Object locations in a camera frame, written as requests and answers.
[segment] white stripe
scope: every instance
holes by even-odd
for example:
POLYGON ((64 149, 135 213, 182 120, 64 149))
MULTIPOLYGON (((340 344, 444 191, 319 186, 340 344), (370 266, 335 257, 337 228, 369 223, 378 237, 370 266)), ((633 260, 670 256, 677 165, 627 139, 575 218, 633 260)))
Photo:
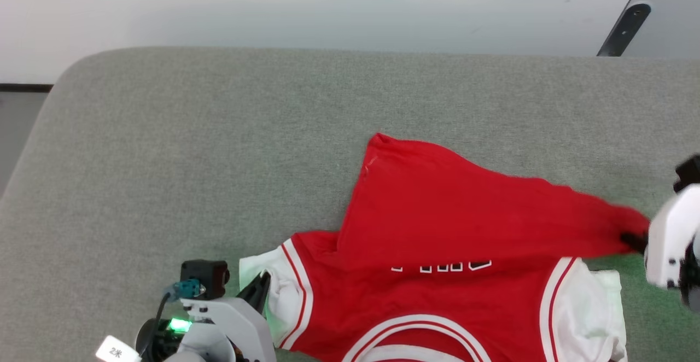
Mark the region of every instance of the white stripe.
POLYGON ((408 345, 379 346, 368 352, 361 362, 380 362, 382 360, 408 359, 420 362, 464 362, 436 349, 408 345))
POLYGON ((365 333, 360 340, 350 348, 350 351, 345 354, 342 362, 352 362, 355 357, 357 360, 363 360, 365 355, 370 352, 370 350, 376 346, 379 342, 386 339, 388 336, 396 332, 401 332, 407 329, 430 329, 437 332, 445 333, 449 337, 460 342, 463 347, 469 352, 472 359, 479 360, 477 354, 483 360, 483 362, 491 362, 488 357, 486 350, 483 349, 481 343, 470 332, 463 329, 459 324, 453 320, 446 319, 445 317, 434 316, 431 314, 413 314, 410 316, 397 317, 395 319, 385 320, 382 324, 370 329, 369 332, 365 333), (415 322, 428 322, 433 324, 440 324, 448 327, 450 330, 443 328, 442 326, 432 325, 432 324, 413 324, 415 322))
POLYGON ((552 339, 550 338, 550 306, 554 302, 553 298, 555 298, 557 283, 573 259, 575 258, 562 258, 559 260, 555 269, 552 270, 550 279, 547 281, 545 292, 540 302, 540 337, 542 337, 542 347, 545 350, 545 360, 547 362, 555 362, 555 350, 552 347, 552 339))
POLYGON ((301 258, 299 258, 297 249, 294 248, 294 243, 292 243, 291 239, 287 239, 282 244, 287 249, 287 253, 289 254, 289 257, 292 260, 292 264, 297 270, 297 273, 299 274, 299 280, 301 281, 301 285, 304 287, 304 290, 306 292, 306 303, 304 304, 304 314, 302 315, 301 324, 299 325, 299 328, 294 330, 284 342, 283 348, 290 349, 294 345, 294 342, 297 341, 297 339, 307 329, 308 320, 311 319, 311 309, 313 306, 313 291, 311 288, 311 282, 308 281, 308 276, 306 274, 306 270, 304 269, 304 264, 302 263, 301 258))

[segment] gray fabric surface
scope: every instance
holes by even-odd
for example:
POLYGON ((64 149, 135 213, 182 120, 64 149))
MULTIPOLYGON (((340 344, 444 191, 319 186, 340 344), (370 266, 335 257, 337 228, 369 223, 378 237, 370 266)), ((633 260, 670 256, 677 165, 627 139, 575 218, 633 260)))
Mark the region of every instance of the gray fabric surface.
MULTIPOLYGON (((183 260, 237 273, 238 258, 293 232, 337 229, 378 131, 651 215, 700 150, 698 93, 698 61, 91 56, 51 92, 0 201, 0 359, 94 360, 107 334, 132 342, 183 260)), ((698 358, 700 317, 645 284, 640 257, 592 265, 622 274, 632 362, 698 358)))

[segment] black strip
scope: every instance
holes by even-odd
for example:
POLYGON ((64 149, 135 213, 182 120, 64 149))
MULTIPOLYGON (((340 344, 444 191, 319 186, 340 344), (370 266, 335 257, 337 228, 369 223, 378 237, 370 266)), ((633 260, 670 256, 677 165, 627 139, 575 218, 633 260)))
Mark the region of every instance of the black strip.
POLYGON ((53 85, 21 85, 19 83, 0 83, 0 91, 9 93, 48 93, 53 85))
POLYGON ((652 8, 647 4, 635 4, 627 8, 598 51, 598 56, 622 56, 651 11, 652 8))

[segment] white sleeve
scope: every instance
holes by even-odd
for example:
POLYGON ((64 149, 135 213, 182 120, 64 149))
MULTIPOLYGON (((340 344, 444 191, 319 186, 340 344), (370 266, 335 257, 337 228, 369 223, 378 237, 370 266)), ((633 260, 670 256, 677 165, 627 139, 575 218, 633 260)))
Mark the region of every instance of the white sleeve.
POLYGON ((620 275, 590 272, 575 260, 558 290, 552 312, 555 345, 567 362, 627 362, 620 275))
POLYGON ((264 314, 272 341, 275 347, 280 347, 299 322, 302 293, 282 246, 268 253, 242 258, 238 263, 239 287, 243 289, 261 272, 270 273, 270 292, 264 314))

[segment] folded red fabric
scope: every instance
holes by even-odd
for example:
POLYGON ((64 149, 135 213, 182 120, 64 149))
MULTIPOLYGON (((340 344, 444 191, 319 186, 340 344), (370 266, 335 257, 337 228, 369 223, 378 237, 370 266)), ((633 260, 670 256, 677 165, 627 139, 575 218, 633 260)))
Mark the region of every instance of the folded red fabric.
POLYGON ((598 257, 630 252, 620 234, 642 235, 648 225, 633 208, 378 133, 367 145, 337 252, 348 269, 598 257))

